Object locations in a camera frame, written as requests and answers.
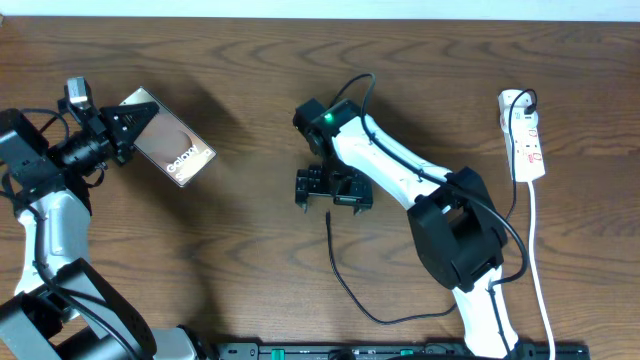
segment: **power outlet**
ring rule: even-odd
[[[509,111],[513,100],[522,90],[510,89],[503,91],[498,96],[500,106],[500,127],[504,133],[509,168],[511,168],[511,137],[509,136]],[[531,96],[522,95],[513,106],[511,114],[511,132],[515,142],[515,180],[517,182],[533,181],[545,174],[544,161],[542,160],[542,148],[538,134],[538,112],[525,114],[527,106],[532,104]]]

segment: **white wall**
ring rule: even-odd
[[[640,0],[0,0],[12,15],[640,21]]]

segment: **robotic arm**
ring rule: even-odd
[[[506,245],[502,225],[482,208],[420,178],[387,152],[442,182],[481,196],[493,208],[480,176],[468,168],[452,173],[425,161],[385,134],[366,115],[366,126],[377,139],[372,142],[360,113],[360,108],[349,100],[327,110],[311,99],[296,110],[294,126],[307,139],[312,152],[324,160],[323,167],[315,170],[322,174],[320,182],[300,176],[305,172],[299,171],[297,202],[306,207],[309,195],[331,195],[334,202],[352,205],[359,212],[363,203],[370,208],[372,201],[370,186],[368,194],[356,196],[361,194],[358,188],[367,187],[358,173],[374,180],[407,210],[420,260],[440,284],[453,291],[464,321],[467,347],[476,356],[505,357],[507,352],[488,292],[489,283],[500,279],[502,273],[501,248]],[[319,193],[322,189],[318,184],[325,184],[325,194]],[[462,208],[463,212],[449,222],[445,214],[454,208]],[[496,285],[493,290],[504,336],[512,350],[518,336],[509,324],[501,286]]]
[[[23,111],[0,112],[0,158],[9,167],[2,195],[26,231],[16,296],[0,306],[0,338],[20,359],[215,358],[184,328],[150,329],[89,263],[92,185],[83,177],[104,171],[107,160],[128,163],[158,104],[98,110],[84,78],[72,78],[58,109],[82,130],[52,147]],[[22,186],[17,194],[9,176]],[[49,342],[78,315],[87,328],[59,345]]]

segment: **power cord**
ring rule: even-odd
[[[508,277],[505,277],[505,278],[502,278],[502,279],[498,279],[498,280],[489,282],[489,287],[487,289],[487,291],[489,292],[489,296],[491,297],[491,302],[493,304],[493,311],[494,311],[494,314],[495,314],[495,317],[496,317],[496,321],[498,323],[498,331],[499,331],[500,337],[502,339],[503,344],[505,345],[505,350],[507,351],[507,354],[510,355],[511,352],[509,350],[509,345],[507,343],[507,340],[506,340],[505,335],[504,335],[504,331],[502,329],[502,322],[500,321],[500,314],[498,312],[496,299],[495,299],[495,291],[493,290],[493,287],[495,285],[506,284],[506,283],[510,283],[510,282],[516,281],[516,280],[520,279],[527,272],[527,267],[529,266],[529,257],[527,255],[527,250],[526,250],[526,247],[524,246],[524,243],[522,242],[522,239],[520,238],[520,236],[518,235],[516,230],[513,228],[513,226],[511,226],[511,224],[509,224],[509,222],[505,218],[503,218],[500,214],[498,214],[498,212],[496,212],[494,209],[492,209],[487,204],[485,204],[482,199],[480,199],[479,197],[477,197],[474,194],[468,193],[468,192],[466,192],[466,191],[464,191],[464,190],[462,190],[462,189],[460,189],[460,188],[458,188],[456,186],[448,184],[448,183],[446,183],[446,182],[444,182],[444,181],[442,181],[442,180],[440,180],[440,179],[438,179],[436,177],[433,177],[433,176],[425,173],[419,167],[414,166],[413,164],[410,164],[409,162],[405,161],[404,159],[402,159],[401,157],[397,156],[395,153],[390,151],[384,144],[382,144],[375,137],[375,135],[373,133],[371,133],[371,131],[367,127],[367,124],[366,124],[366,121],[365,121],[365,116],[366,116],[367,103],[369,102],[371,94],[373,93],[373,88],[375,87],[375,84],[376,84],[376,76],[375,76],[375,74],[373,74],[373,73],[361,74],[361,75],[358,75],[358,76],[354,77],[353,79],[349,80],[345,84],[345,86],[343,86],[342,89],[338,92],[338,94],[336,95],[334,100],[331,102],[331,104],[335,104],[337,99],[342,95],[342,93],[352,83],[354,83],[356,80],[359,80],[359,79],[362,79],[362,78],[366,78],[366,77],[371,78],[371,83],[369,84],[369,88],[367,89],[367,91],[366,91],[366,93],[364,95],[364,98],[362,100],[362,106],[361,106],[361,111],[360,111],[360,120],[362,122],[362,128],[364,129],[364,132],[367,135],[367,137],[369,138],[369,140],[372,143],[374,143],[375,145],[377,145],[385,154],[387,154],[393,160],[395,160],[398,163],[400,163],[401,165],[405,166],[407,169],[411,170],[413,173],[415,173],[419,177],[421,177],[421,178],[423,178],[425,180],[431,181],[432,183],[434,183],[436,185],[439,185],[439,186],[441,186],[441,187],[443,187],[443,188],[445,188],[445,189],[457,194],[458,196],[460,196],[462,198],[465,198],[465,199],[475,203],[476,205],[482,207],[484,210],[489,212],[493,217],[495,217],[502,224],[502,226],[504,226],[505,229],[507,229],[507,231],[511,234],[511,236],[514,239],[514,241],[518,245],[518,249],[520,250],[520,255],[522,257],[522,264],[521,264],[520,269],[518,270],[518,272],[516,272],[515,274],[513,274],[511,276],[508,276]]]
[[[389,320],[389,321],[384,321],[384,320],[380,320],[380,319],[376,318],[369,311],[367,311],[367,309],[365,309],[365,307],[360,303],[360,301],[358,301],[358,299],[353,294],[353,292],[351,292],[351,289],[349,288],[347,283],[344,281],[344,279],[342,279],[342,276],[340,275],[340,272],[338,271],[338,268],[336,267],[336,261],[335,261],[335,258],[333,256],[333,239],[332,239],[332,236],[331,236],[331,213],[328,212],[328,211],[327,211],[327,216],[326,216],[326,222],[327,222],[327,244],[329,246],[329,262],[331,263],[331,269],[333,270],[333,274],[336,276],[336,279],[338,279],[338,282],[340,283],[340,285],[342,285],[342,287],[347,292],[347,294],[349,294],[349,297],[351,297],[351,300],[353,300],[353,302],[356,304],[358,309],[360,309],[360,311],[362,311],[362,313],[365,314],[369,318],[369,320],[371,320],[374,323],[379,324],[379,325],[395,325],[395,324],[403,323],[405,321],[410,321],[410,320],[418,320],[418,319],[426,319],[426,318],[434,318],[434,317],[446,316],[446,315],[451,314],[457,308],[457,305],[453,304],[449,308],[449,310],[446,310],[444,312],[433,313],[433,314],[413,315],[413,316],[407,316],[407,317],[404,317],[404,318],[400,318],[400,319],[396,319],[396,320]]]
[[[553,332],[551,331],[551,323],[549,322],[547,307],[544,305],[544,297],[542,296],[542,288],[540,287],[540,277],[538,276],[538,266],[536,265],[536,194],[533,189],[533,181],[528,181],[527,185],[529,185],[529,203],[531,206],[531,224],[529,225],[529,258],[531,259],[531,274],[533,275],[533,286],[536,290],[536,297],[538,298],[540,315],[542,316],[542,322],[544,323],[544,331],[547,334],[547,341],[549,342],[549,360],[555,360],[556,344],[553,340]]]
[[[52,293],[54,293],[59,298],[61,298],[62,300],[70,304],[74,309],[80,312],[87,319],[93,320],[95,323],[100,325],[100,327],[102,327],[107,333],[109,333],[109,335],[113,336],[113,338],[118,342],[118,344],[120,344],[120,346],[122,346],[122,348],[124,348],[124,350],[127,352],[127,355],[129,356],[129,358],[136,359],[136,360],[142,359],[140,356],[138,356],[138,354],[136,354],[131,344],[129,344],[129,342],[124,338],[124,336],[122,336],[122,334],[120,334],[117,330],[115,330],[108,322],[106,322],[99,315],[97,315],[96,313],[91,311],[89,308],[84,306],[82,303],[80,303],[79,301],[71,297],[71,295],[69,295],[68,290],[62,287],[59,287],[57,284],[51,281],[51,279],[49,279],[47,274],[45,274],[44,272],[45,265],[44,265],[44,262],[42,261],[41,254],[38,251],[38,249],[40,248],[40,244],[42,243],[42,240],[43,240],[42,227],[44,226],[44,218],[42,217],[40,212],[36,210],[33,206],[27,203],[23,203],[15,195],[11,195],[4,191],[0,191],[0,196],[9,199],[11,202],[16,204],[16,206],[17,205],[23,206],[26,210],[31,212],[34,218],[36,219],[36,232],[35,232],[36,241],[35,241],[35,247],[34,247],[35,260],[33,261],[33,266],[36,268],[38,275],[40,276],[42,281],[47,285],[49,290],[51,290]],[[100,302],[95,302],[95,303],[101,306],[105,305],[104,303],[100,303]]]

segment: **white robotic arm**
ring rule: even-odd
[[[84,100],[72,103],[76,98]],[[136,116],[129,128],[134,135],[129,136],[113,132],[109,121],[115,120],[93,105],[84,79],[69,80],[64,100],[82,131],[53,147],[24,110],[0,112],[0,159],[9,166],[0,195],[13,201],[26,232],[22,278],[15,296],[0,305],[0,339],[19,359],[198,358],[206,348],[190,332],[150,329],[89,261],[91,186],[82,177],[104,169],[108,159],[120,165],[130,160],[135,131],[146,126],[157,105],[103,108],[115,113],[114,118]],[[109,130],[112,136],[106,137]],[[9,175],[22,187],[17,194]],[[87,328],[59,345],[49,342],[63,323],[78,315]]]
[[[387,149],[411,164],[415,164],[424,172],[446,181],[445,175],[450,173],[450,170],[434,165],[400,145],[384,133],[369,115],[366,116],[366,122],[371,133]],[[415,199],[419,195],[428,196],[439,188],[438,185],[419,178],[414,172],[389,157],[376,144],[372,143],[362,128],[360,117],[355,117],[340,127],[340,133],[333,138],[333,147],[340,160],[369,176],[398,200],[405,210],[415,204]],[[465,342],[467,347],[477,356],[504,358],[507,355],[498,332],[491,298],[487,292],[489,282],[500,279],[501,274],[502,267],[491,269],[475,282],[474,288],[470,292],[464,292],[459,288],[453,289],[465,326]],[[493,289],[496,292],[502,328],[509,348],[513,349],[518,341],[518,335],[509,323],[502,287],[496,285]]]
[[[413,211],[412,208],[416,206],[420,199],[428,197],[440,188],[440,185],[419,177],[415,169],[420,169],[425,174],[441,182],[448,181],[447,174],[452,174],[451,171],[434,165],[409,151],[384,133],[369,115],[365,116],[366,126],[369,131],[369,134],[367,134],[359,115],[359,109],[348,100],[337,104],[329,110],[324,109],[317,101],[311,100],[298,108],[294,118],[294,125],[307,138],[312,151],[323,156],[327,166],[339,161],[344,165],[361,171],[390,193],[405,210],[411,213]],[[372,141],[370,135],[375,137],[375,142]],[[378,144],[381,144],[386,149],[383,150]],[[389,156],[388,152],[392,152],[400,161]],[[407,168],[402,162],[409,164],[413,169]],[[440,221],[439,224],[442,225],[442,221],[444,221],[447,230],[449,228],[446,218],[440,215],[445,214],[450,209],[450,206],[444,205],[438,209],[439,214],[436,216],[444,219],[437,219],[436,222]],[[416,238],[414,240],[416,241],[416,247],[418,247],[418,242],[422,239]],[[443,258],[445,255],[454,257],[451,252],[448,252],[453,250],[442,250],[439,246],[439,244],[433,245],[431,243],[427,248],[423,248],[422,252],[421,249],[418,249],[418,252],[423,264],[436,280],[453,290],[465,325],[467,347],[476,356],[505,357],[507,351],[499,332],[491,296],[488,292],[490,282],[500,279],[502,258],[500,257],[499,263],[495,264],[495,266],[485,266],[481,270],[483,272],[475,273],[477,276],[474,278],[475,281],[473,281],[472,285],[468,283],[469,279],[467,278],[467,284],[464,286],[465,291],[463,291],[460,286],[452,286],[451,281],[443,280],[446,279],[444,275],[438,274],[438,266],[456,268],[456,264],[447,264],[442,261],[435,267],[429,267],[425,263],[423,254],[427,253],[429,255],[429,250],[433,250],[430,254],[431,256],[436,256],[434,255],[436,251],[442,251]],[[453,247],[455,251],[459,250],[455,245]],[[509,323],[501,286],[495,285],[493,291],[495,291],[496,307],[503,334],[509,349],[512,350],[518,341],[518,336]]]

